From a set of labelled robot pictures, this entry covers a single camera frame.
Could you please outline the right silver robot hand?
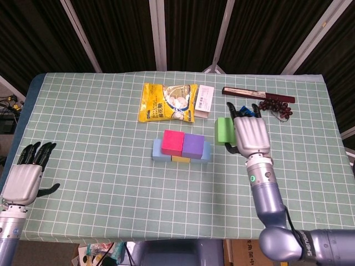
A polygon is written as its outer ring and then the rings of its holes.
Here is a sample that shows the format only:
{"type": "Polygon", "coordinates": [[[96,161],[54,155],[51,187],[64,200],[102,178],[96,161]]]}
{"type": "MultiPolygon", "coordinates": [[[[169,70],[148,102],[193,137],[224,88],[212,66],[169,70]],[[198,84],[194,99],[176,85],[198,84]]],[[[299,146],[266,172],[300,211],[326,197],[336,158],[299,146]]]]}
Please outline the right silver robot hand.
{"type": "Polygon", "coordinates": [[[234,104],[226,103],[234,125],[236,146],[226,142],[225,147],[231,154],[240,154],[249,158],[254,154],[269,156],[271,145],[269,134],[266,129],[266,123],[261,117],[260,108],[252,104],[255,116],[244,115],[237,111],[234,104]]]}

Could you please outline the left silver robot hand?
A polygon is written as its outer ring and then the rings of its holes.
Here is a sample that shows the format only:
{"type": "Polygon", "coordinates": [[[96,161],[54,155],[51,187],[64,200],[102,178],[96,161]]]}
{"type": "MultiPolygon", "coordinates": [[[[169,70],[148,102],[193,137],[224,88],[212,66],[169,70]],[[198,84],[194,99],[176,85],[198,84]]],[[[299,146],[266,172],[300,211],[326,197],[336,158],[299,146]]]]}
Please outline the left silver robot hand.
{"type": "Polygon", "coordinates": [[[28,206],[38,197],[54,193],[60,184],[40,189],[40,183],[56,147],[55,142],[30,144],[20,154],[16,165],[12,166],[3,190],[3,201],[8,205],[28,206]]]}

